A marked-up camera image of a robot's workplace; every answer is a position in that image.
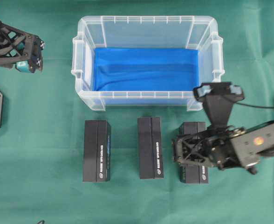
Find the black cable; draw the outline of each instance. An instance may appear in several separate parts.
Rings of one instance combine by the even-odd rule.
[[[231,103],[238,104],[241,106],[248,106],[248,107],[259,108],[259,109],[273,109],[274,110],[274,106],[257,106],[257,105],[251,105],[251,104],[244,104],[244,103],[234,102],[233,100],[231,100],[225,96],[221,96],[221,97],[223,97],[225,100],[227,100]]]

